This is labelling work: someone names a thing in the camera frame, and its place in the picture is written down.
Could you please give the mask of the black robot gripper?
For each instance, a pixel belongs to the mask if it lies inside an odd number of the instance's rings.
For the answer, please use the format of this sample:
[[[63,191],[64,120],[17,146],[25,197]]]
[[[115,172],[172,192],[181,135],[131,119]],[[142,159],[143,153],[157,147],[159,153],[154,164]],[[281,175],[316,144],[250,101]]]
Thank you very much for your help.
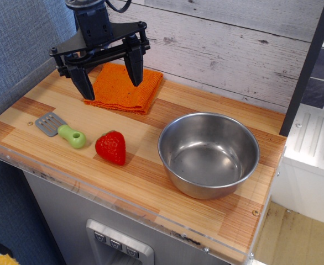
[[[143,80],[143,55],[150,48],[145,22],[113,23],[107,7],[125,12],[131,1],[116,9],[109,1],[65,1],[74,12],[76,34],[52,47],[49,55],[61,76],[72,79],[84,99],[94,100],[93,86],[85,68],[124,58],[128,76],[137,87]]]

